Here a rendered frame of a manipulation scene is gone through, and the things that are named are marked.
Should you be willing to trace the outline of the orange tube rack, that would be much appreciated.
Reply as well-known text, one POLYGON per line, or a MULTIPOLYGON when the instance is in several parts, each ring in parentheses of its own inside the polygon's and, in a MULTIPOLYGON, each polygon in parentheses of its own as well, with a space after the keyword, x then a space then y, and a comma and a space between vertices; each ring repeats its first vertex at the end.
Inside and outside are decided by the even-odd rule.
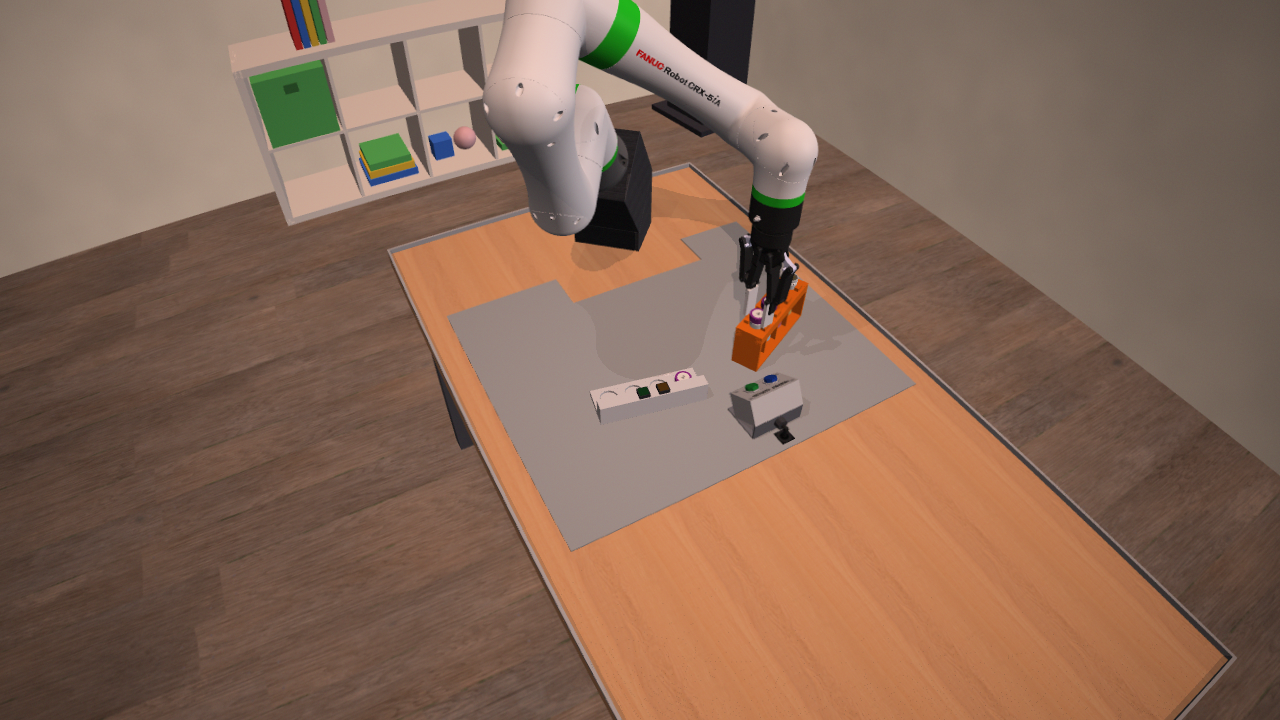
POLYGON ((749 315, 746 315, 736 327, 731 360, 756 372, 801 316, 806 287, 806 282, 797 279, 794 290, 788 290, 788 297, 785 304, 778 305, 774 310, 773 322, 764 329, 753 329, 749 325, 749 315), (791 309, 792 311, 788 315, 791 309), (781 325, 780 322, 782 322, 781 325), (771 340, 767 341, 769 336, 771 340))

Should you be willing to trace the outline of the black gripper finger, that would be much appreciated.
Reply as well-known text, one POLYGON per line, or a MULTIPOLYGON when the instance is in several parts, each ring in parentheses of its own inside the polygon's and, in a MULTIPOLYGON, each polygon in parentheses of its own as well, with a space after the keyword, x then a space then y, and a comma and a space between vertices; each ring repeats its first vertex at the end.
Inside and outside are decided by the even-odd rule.
POLYGON ((765 273, 767 273, 767 288, 765 288, 765 301, 764 301, 762 325, 760 325, 763 329, 767 325, 771 325, 771 323, 773 322, 776 306, 783 304, 787 300, 788 290, 794 281, 794 273, 797 272, 799 269, 797 263, 795 264, 791 263, 786 252, 783 263, 785 266, 782 269, 783 273, 781 277, 780 277, 780 269, 782 268, 782 263, 778 266, 772 268, 771 252, 765 254, 764 260, 765 260, 765 273))
POLYGON ((740 249, 741 249, 741 251, 740 251, 739 281, 744 282, 745 286, 746 286, 746 296, 745 296, 745 304, 744 304, 744 310, 742 310, 742 315, 745 315, 745 316, 756 305, 756 293, 758 293, 758 287, 759 287, 758 284, 760 283, 759 279, 760 279, 762 270, 763 270, 763 266, 764 266, 763 263, 759 263, 759 258, 762 255, 762 247, 758 246, 756 249, 754 249, 754 255, 753 255, 753 245, 750 242, 750 237, 751 237, 751 234, 748 233, 748 234, 744 234, 741 238, 739 238, 739 243, 740 243, 740 249))

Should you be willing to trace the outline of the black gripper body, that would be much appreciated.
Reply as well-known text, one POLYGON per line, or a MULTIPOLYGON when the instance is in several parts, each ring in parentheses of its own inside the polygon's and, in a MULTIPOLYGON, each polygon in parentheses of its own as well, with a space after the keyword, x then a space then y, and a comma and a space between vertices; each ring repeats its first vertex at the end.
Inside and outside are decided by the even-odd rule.
POLYGON ((792 234, 794 231, 782 234, 768 233, 764 231, 759 231, 756 229, 755 225, 753 225, 750 242, 753 245, 753 251, 758 246, 762 247, 762 255, 759 258, 759 263, 763 263, 765 265, 764 256, 767 252, 771 252, 772 255, 772 268, 778 266, 781 263, 785 263, 785 252, 788 258, 788 245, 791 243, 792 234))

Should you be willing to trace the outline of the grey flat mat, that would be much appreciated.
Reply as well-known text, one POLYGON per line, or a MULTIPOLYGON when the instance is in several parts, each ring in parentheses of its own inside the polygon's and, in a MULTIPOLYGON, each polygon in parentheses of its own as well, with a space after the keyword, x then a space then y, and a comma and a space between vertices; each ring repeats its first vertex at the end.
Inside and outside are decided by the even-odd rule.
POLYGON ((733 363, 746 287, 737 222, 681 241, 700 259, 572 302, 558 281, 448 315, 570 551, 753 468, 916 383, 808 284, 762 366, 733 363), (707 400, 600 424, 590 391, 692 368, 707 400), (731 392, 799 379, 795 439, 753 439, 731 392))

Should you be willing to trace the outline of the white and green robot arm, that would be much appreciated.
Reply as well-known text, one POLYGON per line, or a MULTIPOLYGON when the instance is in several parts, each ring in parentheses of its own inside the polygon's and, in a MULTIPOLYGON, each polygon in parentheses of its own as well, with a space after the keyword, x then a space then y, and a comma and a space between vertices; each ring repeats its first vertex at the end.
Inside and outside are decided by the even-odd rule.
POLYGON ((692 53, 632 0, 506 0, 483 111, 524 174, 541 231, 582 231, 598 191, 628 167, 602 97, 576 85, 579 60, 657 94, 742 152, 754 170, 749 220, 777 234, 797 228, 818 156, 806 123, 692 53))

